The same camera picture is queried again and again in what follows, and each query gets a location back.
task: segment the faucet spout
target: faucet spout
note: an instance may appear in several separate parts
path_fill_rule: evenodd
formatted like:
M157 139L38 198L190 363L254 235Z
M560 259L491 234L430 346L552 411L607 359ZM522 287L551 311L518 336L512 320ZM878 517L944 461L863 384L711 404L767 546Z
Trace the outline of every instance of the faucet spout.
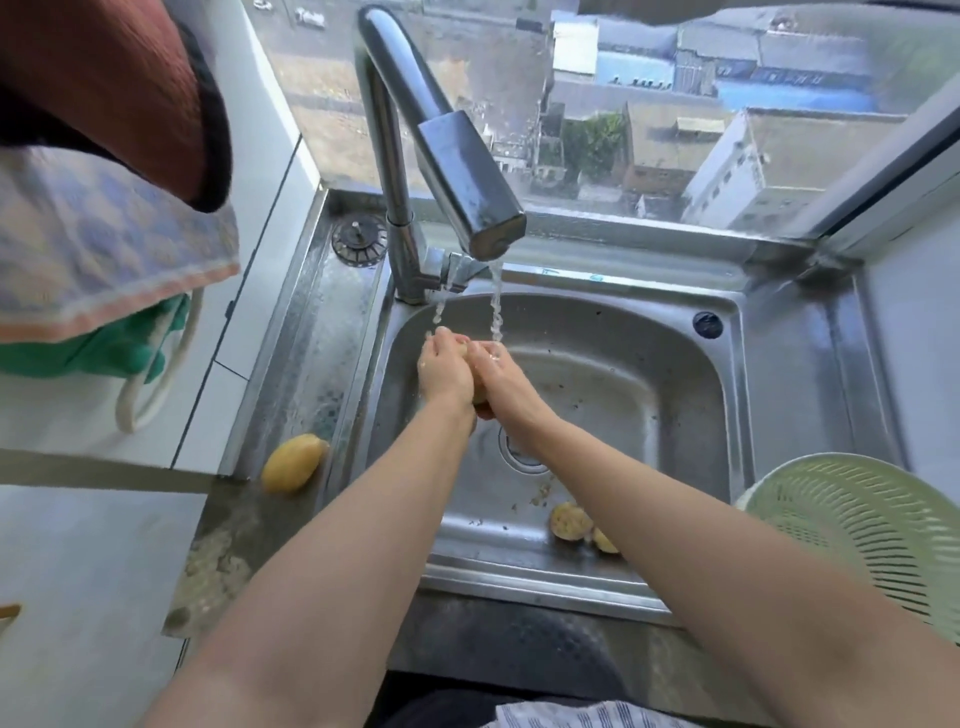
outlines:
M425 303L425 291L439 288L440 280L423 268L430 255L410 208L398 110L413 134L418 167L464 253L477 260L501 257L526 233L526 215L467 114L453 110L386 8L371 5L357 14L355 60L386 200L396 293L407 303Z

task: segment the white tile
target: white tile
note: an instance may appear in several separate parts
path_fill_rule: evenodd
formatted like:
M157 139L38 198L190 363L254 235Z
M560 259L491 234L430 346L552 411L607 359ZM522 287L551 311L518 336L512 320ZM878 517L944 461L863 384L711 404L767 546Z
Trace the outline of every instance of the white tile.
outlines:
M301 143L217 352L217 361L246 378L253 373L263 335L317 192L315 169L313 158Z
M294 152L300 131L240 0L206 7L213 58L233 147L230 202L246 268Z
M113 412L121 379L0 375L0 448L96 455L170 467L239 285L240 277L234 276L207 286L186 360L163 409L142 430L125 435L117 429ZM145 387L143 396L148 393L149 387Z
M177 470L217 472L246 389L245 379L214 363L174 463Z
M162 637L204 496L0 485L4 726L137 723L173 675Z

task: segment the red cloth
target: red cloth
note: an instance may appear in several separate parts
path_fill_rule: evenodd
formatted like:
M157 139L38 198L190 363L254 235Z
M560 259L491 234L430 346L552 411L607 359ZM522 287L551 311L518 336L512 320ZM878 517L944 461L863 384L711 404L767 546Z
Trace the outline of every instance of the red cloth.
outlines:
M223 99L195 39L160 0L0 8L0 143L100 154L200 211L223 204Z

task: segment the potato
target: potato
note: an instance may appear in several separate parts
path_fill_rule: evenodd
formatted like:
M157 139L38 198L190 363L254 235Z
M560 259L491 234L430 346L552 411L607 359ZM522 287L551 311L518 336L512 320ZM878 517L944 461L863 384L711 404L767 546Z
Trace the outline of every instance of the potato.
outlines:
M310 479L330 450L330 444L307 433L287 440L273 451L260 473L267 493L293 493Z
M604 532L599 528L593 529L593 545L599 548L604 553L619 553L620 549L613 545L612 541L608 539Z
M457 348L461 356L467 356L466 341L460 342ZM487 401L487 388L483 385L483 379L480 378L473 367L470 367L470 371L473 373L473 403L483 404L485 401Z
M564 541L580 541L593 528L590 516L576 503L568 500L550 511L550 531Z

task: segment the hand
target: hand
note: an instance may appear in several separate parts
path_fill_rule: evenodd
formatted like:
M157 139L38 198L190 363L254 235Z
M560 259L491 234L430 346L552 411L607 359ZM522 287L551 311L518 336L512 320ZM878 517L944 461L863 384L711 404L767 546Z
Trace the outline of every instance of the hand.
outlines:
M487 389L490 411L480 406L477 415L484 420L495 417L521 450L539 457L537 435L560 418L543 401L502 344L469 341L467 362Z
M420 393L425 402L449 401L462 404L467 411L473 401L473 374L461 354L461 347L469 339L454 334L447 327L437 327L423 342L417 373Z

